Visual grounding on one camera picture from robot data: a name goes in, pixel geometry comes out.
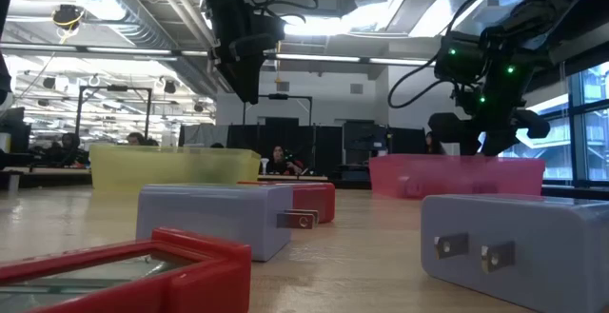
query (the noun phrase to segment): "yellow plastic bin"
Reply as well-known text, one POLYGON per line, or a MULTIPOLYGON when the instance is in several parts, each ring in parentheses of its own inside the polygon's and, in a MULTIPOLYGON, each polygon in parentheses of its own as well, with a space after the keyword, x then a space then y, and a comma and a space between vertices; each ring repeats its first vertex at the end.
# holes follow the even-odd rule
POLYGON ((148 184, 236 184, 256 181, 260 155, 207 147, 91 146, 93 187, 140 190, 148 184))

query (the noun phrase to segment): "pink plastic bin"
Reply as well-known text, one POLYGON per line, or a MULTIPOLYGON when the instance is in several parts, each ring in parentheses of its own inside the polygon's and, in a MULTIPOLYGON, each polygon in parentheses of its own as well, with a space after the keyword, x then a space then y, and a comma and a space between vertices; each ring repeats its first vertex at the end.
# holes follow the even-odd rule
POLYGON ((373 193, 419 200, 432 194, 540 195, 544 169, 540 159, 405 154, 370 159, 373 193))

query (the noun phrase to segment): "red plastic frame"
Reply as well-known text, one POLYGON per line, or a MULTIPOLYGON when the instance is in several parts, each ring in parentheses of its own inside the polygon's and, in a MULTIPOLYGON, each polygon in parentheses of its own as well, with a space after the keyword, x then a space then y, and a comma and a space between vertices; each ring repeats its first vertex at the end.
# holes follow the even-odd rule
POLYGON ((240 182, 242 185, 290 185, 294 187, 292 205, 294 209, 310 209, 318 211, 320 223, 330 223, 334 220, 336 211, 336 190, 329 183, 303 182, 240 182))
POLYGON ((0 285, 162 252, 194 264, 40 307, 44 313, 246 313, 251 248, 195 233, 157 228, 150 240, 106 245, 0 264, 0 285))

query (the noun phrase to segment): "red box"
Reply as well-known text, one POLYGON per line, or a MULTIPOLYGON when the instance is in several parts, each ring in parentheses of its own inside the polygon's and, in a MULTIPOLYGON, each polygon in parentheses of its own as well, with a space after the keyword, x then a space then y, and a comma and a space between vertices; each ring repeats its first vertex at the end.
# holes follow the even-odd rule
POLYGON ((316 210, 320 223, 334 220, 336 211, 336 190, 330 183, 299 182, 240 182, 242 185, 288 185, 294 188, 294 209, 316 210))
MULTIPOLYGON (((31 285, 49 275, 151 254, 189 265, 37 307, 44 313, 246 313, 251 249, 175 229, 157 228, 150 240, 106 245, 0 265, 0 286, 31 285)), ((68 278, 69 281, 81 280, 68 278)))
POLYGON ((392 154, 370 159, 372 192, 423 199, 432 194, 540 195, 540 159, 392 154))

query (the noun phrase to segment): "metal prong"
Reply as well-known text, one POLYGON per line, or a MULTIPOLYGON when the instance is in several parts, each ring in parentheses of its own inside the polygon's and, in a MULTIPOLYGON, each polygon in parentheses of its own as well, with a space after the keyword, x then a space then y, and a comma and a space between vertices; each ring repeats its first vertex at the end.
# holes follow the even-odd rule
POLYGON ((516 243, 507 242, 501 245, 483 246, 481 249, 482 270, 492 273, 516 263, 516 243))
POLYGON ((312 214, 315 216, 315 224, 320 223, 320 213, 313 209, 287 209, 285 213, 312 214))
POLYGON ((436 237, 434 238, 434 246, 436 247, 436 257, 438 260, 458 255, 467 255, 469 251, 469 237, 467 233, 436 237))
POLYGON ((315 216, 303 213, 278 213, 277 227, 279 228, 305 228, 312 229, 315 226, 315 216))

